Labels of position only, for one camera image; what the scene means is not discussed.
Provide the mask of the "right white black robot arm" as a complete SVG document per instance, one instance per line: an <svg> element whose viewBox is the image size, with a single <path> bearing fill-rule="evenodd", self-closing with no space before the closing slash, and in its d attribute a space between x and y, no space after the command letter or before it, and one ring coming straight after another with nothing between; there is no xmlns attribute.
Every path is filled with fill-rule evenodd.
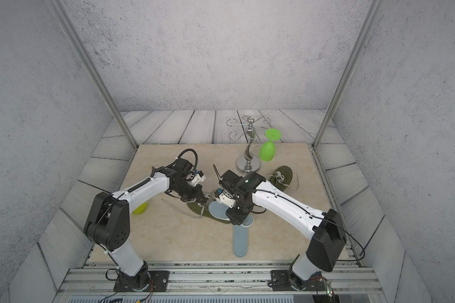
<svg viewBox="0 0 455 303"><path fill-rule="evenodd" d="M250 172L241 177L233 171L226 171L219 178L222 195L229 200L226 215L233 225L242 225L254 206L273 212L290 223L310 240L303 255L298 256L288 271L293 283L314 279L320 271L331 272L346 245L347 232L343 228L339 213L314 209L283 193L265 177Z"/></svg>

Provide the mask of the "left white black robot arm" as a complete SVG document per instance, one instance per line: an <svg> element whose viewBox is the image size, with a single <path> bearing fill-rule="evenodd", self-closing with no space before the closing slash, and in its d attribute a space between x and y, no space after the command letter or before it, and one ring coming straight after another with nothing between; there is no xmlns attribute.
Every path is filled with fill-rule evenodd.
<svg viewBox="0 0 455 303"><path fill-rule="evenodd" d="M152 168L150 176L114 193L101 192L92 202L83 233L102 246L127 277L136 277L147 268L130 242L130 217L134 210L162 193L176 193L184 203L206 203L202 171L188 160Z"/></svg>

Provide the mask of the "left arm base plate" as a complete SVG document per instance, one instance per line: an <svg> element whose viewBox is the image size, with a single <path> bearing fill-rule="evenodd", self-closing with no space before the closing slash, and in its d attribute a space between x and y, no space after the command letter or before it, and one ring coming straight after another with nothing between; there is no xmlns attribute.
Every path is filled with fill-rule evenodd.
<svg viewBox="0 0 455 303"><path fill-rule="evenodd" d="M141 271L136 276L120 272L115 281L115 292L166 292L169 271Z"/></svg>

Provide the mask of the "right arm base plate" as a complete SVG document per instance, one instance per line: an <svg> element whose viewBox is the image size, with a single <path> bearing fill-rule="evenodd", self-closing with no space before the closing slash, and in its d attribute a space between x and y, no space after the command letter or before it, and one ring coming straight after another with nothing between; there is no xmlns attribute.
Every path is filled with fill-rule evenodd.
<svg viewBox="0 0 455 303"><path fill-rule="evenodd" d="M306 292L320 292L326 290L327 286L326 279L321 275L320 271L316 271L309 279L302 280L290 270L272 270L267 285L273 291L294 290Z"/></svg>

